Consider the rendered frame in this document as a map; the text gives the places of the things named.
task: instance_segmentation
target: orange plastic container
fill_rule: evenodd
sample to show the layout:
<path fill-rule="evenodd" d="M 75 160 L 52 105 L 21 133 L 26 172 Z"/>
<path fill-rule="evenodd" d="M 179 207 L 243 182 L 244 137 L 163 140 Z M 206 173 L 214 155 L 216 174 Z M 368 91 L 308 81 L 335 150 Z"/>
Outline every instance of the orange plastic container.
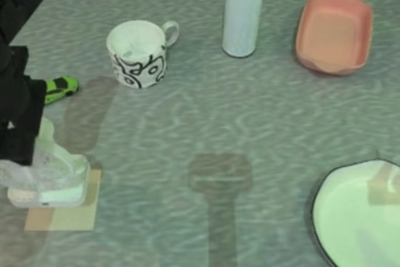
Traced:
<path fill-rule="evenodd" d="M 300 19 L 297 58 L 305 67 L 350 75 L 365 65 L 373 10 L 361 0 L 308 0 Z"/>

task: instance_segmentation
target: mug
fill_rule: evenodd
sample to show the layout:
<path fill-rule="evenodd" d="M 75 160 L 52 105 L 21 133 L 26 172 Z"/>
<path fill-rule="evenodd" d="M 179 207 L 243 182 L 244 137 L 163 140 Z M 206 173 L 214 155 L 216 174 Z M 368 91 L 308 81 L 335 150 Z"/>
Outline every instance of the mug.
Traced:
<path fill-rule="evenodd" d="M 179 36 L 179 24 L 167 21 L 162 26 L 145 20 L 117 25 L 107 37 L 107 49 L 116 79 L 130 88 L 154 86 L 165 75 L 166 51 Z"/>

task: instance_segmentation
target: table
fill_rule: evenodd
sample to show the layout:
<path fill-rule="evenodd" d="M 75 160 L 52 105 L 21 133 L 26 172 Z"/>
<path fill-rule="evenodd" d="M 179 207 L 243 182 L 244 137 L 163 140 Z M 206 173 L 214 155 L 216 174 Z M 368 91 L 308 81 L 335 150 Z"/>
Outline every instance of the table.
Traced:
<path fill-rule="evenodd" d="M 45 115 L 104 171 L 96 228 L 24 233 L 4 189 L 1 266 L 327 266 L 307 229 L 315 184 L 377 150 L 400 162 L 400 0 L 366 0 L 371 55 L 347 78 L 294 61 L 305 1 L 264 0 L 257 51 L 234 59 L 221 51 L 224 0 L 45 0 L 14 44 L 29 46 L 32 77 L 81 82 Z M 106 36 L 129 19 L 181 25 L 153 88 L 113 78 Z M 206 181 L 216 173 L 241 184 Z"/>

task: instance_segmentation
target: white plate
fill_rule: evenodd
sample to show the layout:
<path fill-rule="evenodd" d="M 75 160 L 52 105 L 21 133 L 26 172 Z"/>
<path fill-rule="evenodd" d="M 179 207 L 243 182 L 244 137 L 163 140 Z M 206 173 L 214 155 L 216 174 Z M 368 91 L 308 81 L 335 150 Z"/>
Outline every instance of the white plate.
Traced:
<path fill-rule="evenodd" d="M 311 212 L 333 266 L 400 266 L 400 167 L 375 159 L 331 171 Z"/>

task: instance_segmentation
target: white bottle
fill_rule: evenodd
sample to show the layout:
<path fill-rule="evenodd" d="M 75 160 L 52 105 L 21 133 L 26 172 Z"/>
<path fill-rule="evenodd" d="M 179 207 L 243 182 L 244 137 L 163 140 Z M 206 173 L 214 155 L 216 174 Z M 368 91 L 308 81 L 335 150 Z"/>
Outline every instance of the white bottle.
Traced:
<path fill-rule="evenodd" d="M 243 58 L 256 50 L 263 0 L 225 0 L 222 48 Z"/>

